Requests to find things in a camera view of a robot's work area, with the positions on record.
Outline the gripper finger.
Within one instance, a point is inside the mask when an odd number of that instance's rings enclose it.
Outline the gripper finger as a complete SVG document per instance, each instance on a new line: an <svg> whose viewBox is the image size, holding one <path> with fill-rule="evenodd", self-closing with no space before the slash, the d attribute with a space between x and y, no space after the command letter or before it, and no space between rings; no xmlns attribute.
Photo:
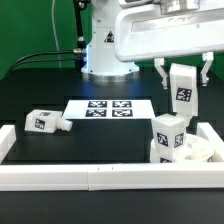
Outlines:
<svg viewBox="0 0 224 224"><path fill-rule="evenodd" d="M206 86L209 78L207 77L207 73L213 63L214 60L214 53L213 52L206 52L202 54L202 60L204 62L203 68L200 72L201 74L201 83L203 86Z"/></svg>
<svg viewBox="0 0 224 224"><path fill-rule="evenodd" d="M155 58L154 59L154 67L156 68L156 70L160 74L160 76L162 77L162 85L163 85L163 88L166 89L168 87L168 82L167 82L168 75L163 68L164 65L165 65L164 58Z"/></svg>

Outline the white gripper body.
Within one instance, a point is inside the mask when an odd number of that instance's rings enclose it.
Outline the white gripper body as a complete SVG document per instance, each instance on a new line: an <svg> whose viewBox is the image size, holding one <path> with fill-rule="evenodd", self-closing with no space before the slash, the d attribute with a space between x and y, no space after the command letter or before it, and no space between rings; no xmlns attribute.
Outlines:
<svg viewBox="0 0 224 224"><path fill-rule="evenodd" d="M143 61L224 51L224 0L121 0L115 55Z"/></svg>

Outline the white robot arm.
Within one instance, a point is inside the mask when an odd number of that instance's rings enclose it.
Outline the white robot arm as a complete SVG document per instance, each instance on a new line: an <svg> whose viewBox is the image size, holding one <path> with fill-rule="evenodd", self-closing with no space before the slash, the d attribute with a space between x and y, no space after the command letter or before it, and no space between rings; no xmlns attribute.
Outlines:
<svg viewBox="0 0 224 224"><path fill-rule="evenodd" d="M200 54L201 84L214 54L224 51L224 0L92 0L92 39L83 76L122 81L137 61L153 60L162 76L166 58Z"/></svg>

